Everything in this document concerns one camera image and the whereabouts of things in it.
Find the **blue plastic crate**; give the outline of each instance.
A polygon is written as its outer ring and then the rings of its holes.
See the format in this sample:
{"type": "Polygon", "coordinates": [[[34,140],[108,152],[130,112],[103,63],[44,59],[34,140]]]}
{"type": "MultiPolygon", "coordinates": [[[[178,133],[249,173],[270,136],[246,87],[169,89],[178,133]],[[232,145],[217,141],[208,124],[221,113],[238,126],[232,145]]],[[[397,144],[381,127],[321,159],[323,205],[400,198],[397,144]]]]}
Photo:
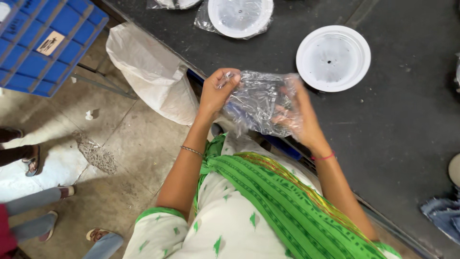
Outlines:
{"type": "Polygon", "coordinates": [[[87,0],[0,0],[0,87],[53,96],[108,20],[87,0]]]}

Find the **black table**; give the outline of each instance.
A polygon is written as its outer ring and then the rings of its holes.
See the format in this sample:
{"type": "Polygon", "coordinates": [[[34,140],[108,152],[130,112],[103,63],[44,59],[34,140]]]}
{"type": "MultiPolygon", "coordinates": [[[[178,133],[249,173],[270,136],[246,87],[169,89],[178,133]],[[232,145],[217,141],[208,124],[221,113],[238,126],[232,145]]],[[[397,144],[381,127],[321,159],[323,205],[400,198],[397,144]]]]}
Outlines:
{"type": "Polygon", "coordinates": [[[460,152],[458,0],[275,0],[268,31],[236,40],[193,26],[196,11],[146,10],[145,0],[105,0],[202,75],[219,67],[296,71],[300,42],[314,29],[346,24],[368,41],[365,78],[339,93],[311,94],[325,135],[352,189],[409,236],[447,259],[456,245],[420,213],[447,194],[460,152]]]}

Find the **concrete floor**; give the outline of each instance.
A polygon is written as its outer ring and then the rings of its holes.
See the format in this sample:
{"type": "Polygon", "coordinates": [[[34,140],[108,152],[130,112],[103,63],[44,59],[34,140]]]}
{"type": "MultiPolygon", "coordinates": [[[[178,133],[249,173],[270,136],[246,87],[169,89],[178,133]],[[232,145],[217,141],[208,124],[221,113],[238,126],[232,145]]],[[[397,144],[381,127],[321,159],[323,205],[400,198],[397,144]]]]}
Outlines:
{"type": "MultiPolygon", "coordinates": [[[[107,36],[101,34],[81,63],[96,67],[105,54],[107,36]]],[[[76,73],[99,81],[79,67],[76,73]]],[[[102,72],[121,87],[123,75],[106,61],[102,72]]],[[[0,167],[0,202],[55,186],[75,184],[76,195],[14,216],[20,224],[55,210],[59,219],[53,237],[20,244],[32,259],[80,259],[93,245],[85,239],[99,227],[122,235],[123,246],[113,259],[123,256],[134,221],[155,204],[158,191],[179,152],[188,126],[176,124],[153,111],[142,100],[132,100],[78,81],[67,79],[52,98],[4,90],[0,96],[0,125],[23,129],[27,135],[4,148],[41,143],[44,169],[26,177],[20,162],[0,167]],[[95,110],[94,119],[85,119],[95,110]]],[[[381,239],[405,259],[418,258],[383,229],[381,239]]]]}

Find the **jeans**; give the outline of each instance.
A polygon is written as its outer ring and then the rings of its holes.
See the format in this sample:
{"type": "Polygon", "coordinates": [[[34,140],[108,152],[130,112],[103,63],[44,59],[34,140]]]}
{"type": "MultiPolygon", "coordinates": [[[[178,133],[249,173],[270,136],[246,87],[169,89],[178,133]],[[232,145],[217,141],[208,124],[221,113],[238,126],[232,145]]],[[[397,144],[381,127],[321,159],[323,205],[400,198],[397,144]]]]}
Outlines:
{"type": "MultiPolygon", "coordinates": [[[[38,208],[58,201],[61,198],[59,188],[50,188],[41,192],[5,203],[8,216],[18,215],[31,209],[38,208]]],[[[39,218],[29,220],[10,229],[18,243],[46,234],[54,226],[55,216],[46,214],[39,218]]],[[[108,259],[123,244],[123,238],[111,233],[99,239],[83,259],[108,259]]]]}
{"type": "MultiPolygon", "coordinates": [[[[5,208],[8,212],[8,216],[10,217],[31,209],[48,205],[58,201],[60,198],[61,190],[55,187],[9,201],[5,203],[5,208]]],[[[54,226],[55,220],[54,215],[46,214],[39,218],[32,219],[18,226],[12,227],[10,230],[16,237],[17,242],[21,243],[36,236],[46,234],[54,226]]]]}
{"type": "Polygon", "coordinates": [[[457,191],[457,200],[433,198],[420,209],[437,228],[460,245],[460,188],[457,187],[457,191]]]}
{"type": "Polygon", "coordinates": [[[83,259],[109,259],[123,244],[123,238],[110,233],[99,239],[83,259]]]}

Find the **silver bangle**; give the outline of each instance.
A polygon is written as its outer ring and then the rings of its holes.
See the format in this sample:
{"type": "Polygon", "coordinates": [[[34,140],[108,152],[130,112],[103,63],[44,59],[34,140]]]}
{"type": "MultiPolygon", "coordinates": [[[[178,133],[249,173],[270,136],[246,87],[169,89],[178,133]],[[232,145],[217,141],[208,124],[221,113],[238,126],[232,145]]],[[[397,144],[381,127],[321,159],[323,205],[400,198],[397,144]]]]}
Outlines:
{"type": "Polygon", "coordinates": [[[195,150],[193,150],[193,149],[191,149],[191,148],[184,147],[184,146],[180,146],[180,147],[183,148],[183,149],[187,149],[187,150],[189,150],[189,151],[192,151],[192,152],[194,152],[194,153],[197,153],[198,155],[201,156],[201,158],[204,158],[203,154],[200,153],[200,152],[198,152],[198,151],[195,151],[195,150]]]}

